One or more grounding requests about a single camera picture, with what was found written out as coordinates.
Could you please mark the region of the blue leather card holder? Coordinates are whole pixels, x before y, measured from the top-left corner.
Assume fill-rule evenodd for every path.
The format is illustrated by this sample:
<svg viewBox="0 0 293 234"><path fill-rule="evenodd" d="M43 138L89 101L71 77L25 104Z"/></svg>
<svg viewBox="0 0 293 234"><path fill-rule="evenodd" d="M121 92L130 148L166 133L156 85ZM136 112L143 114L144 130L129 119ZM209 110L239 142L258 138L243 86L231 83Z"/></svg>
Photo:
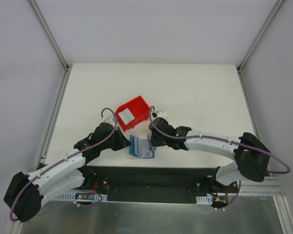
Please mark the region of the blue leather card holder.
<svg viewBox="0 0 293 234"><path fill-rule="evenodd" d="M155 158L156 148L151 145L151 134L148 134L147 139L140 139L137 136L130 135L129 154L139 159Z"/></svg>

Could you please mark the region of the red plastic bin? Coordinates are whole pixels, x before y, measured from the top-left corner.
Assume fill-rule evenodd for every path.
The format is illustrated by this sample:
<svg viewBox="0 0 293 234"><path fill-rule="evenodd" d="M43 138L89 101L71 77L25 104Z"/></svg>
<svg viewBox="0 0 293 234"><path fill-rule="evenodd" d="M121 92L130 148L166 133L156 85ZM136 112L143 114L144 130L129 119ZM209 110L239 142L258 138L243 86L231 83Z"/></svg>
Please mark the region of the red plastic bin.
<svg viewBox="0 0 293 234"><path fill-rule="evenodd" d="M129 109L134 115L135 119L131 121L128 125L124 125L122 120L120 119L118 113L123 111L124 109ZM129 129L133 129L137 124L142 121L148 120L150 106L146 103L142 96L137 96L136 98L128 101L127 103L119 106L116 110L116 118L121 128L124 131Z"/></svg>

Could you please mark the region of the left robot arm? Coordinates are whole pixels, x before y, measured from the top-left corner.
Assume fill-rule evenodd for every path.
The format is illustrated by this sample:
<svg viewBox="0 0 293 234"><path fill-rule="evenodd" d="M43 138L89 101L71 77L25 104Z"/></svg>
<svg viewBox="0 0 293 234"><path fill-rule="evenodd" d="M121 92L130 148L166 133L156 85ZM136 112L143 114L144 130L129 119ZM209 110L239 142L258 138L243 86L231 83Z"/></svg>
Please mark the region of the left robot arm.
<svg viewBox="0 0 293 234"><path fill-rule="evenodd" d="M15 174L3 198L10 208L10 220L29 221L47 202L68 190L93 190L96 178L87 164L104 150L118 151L130 145L119 127L103 122L55 162Z"/></svg>

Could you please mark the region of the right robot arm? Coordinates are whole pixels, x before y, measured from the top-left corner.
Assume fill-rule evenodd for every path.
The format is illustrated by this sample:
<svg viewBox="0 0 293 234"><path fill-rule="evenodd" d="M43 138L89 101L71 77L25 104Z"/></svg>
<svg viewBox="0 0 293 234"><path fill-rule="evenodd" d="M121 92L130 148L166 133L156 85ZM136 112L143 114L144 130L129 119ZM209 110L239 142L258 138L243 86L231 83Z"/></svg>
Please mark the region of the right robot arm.
<svg viewBox="0 0 293 234"><path fill-rule="evenodd" d="M263 182L270 157L268 148L252 133L242 136L217 136L200 132L190 127L174 128L161 118L155 118L149 125L150 143L154 147L168 146L174 150L204 151L232 160L226 166L215 168L210 187L222 192L231 183L248 179Z"/></svg>

